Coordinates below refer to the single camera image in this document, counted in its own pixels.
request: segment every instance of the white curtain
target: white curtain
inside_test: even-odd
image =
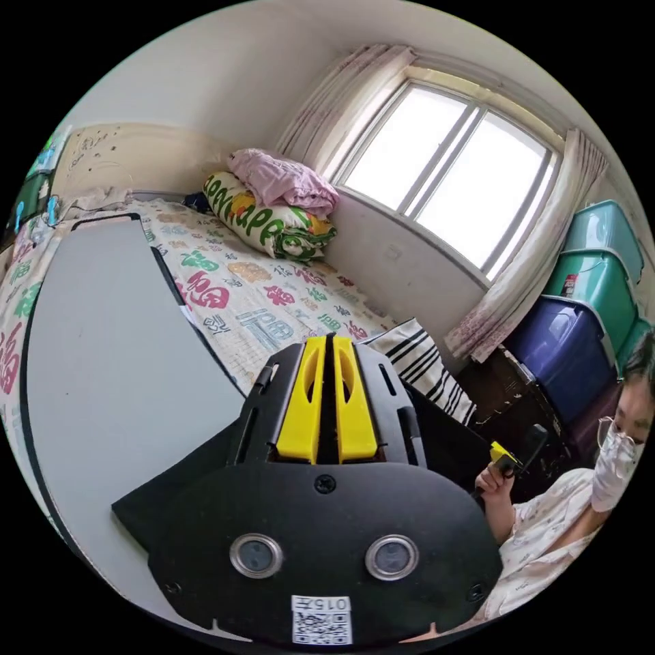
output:
[[[553,192],[523,247],[482,301],[446,336],[454,357],[485,361],[523,320],[555,269],[573,214],[606,169],[600,150],[580,130],[570,130]]]
[[[327,75],[275,150],[329,177],[329,166],[398,86],[416,56],[407,46],[362,46]]]

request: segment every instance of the pillow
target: pillow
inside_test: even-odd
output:
[[[437,345],[416,319],[359,343],[389,358],[404,382],[449,416],[463,425],[470,423],[476,406],[443,365]]]

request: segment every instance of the qr code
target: qr code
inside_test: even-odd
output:
[[[293,642],[315,645],[353,643],[350,612],[294,612]]]

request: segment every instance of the green storage box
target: green storage box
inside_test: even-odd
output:
[[[562,253],[544,290],[596,311],[618,353],[637,320],[637,302],[628,272],[607,250]]]

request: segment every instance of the camera lens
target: camera lens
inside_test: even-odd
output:
[[[282,566],[282,549],[263,534],[244,534],[230,548],[232,566],[249,578],[268,578]]]
[[[390,534],[376,540],[366,553],[366,568],[378,580],[395,581],[407,577],[418,564],[418,549],[408,539]]]

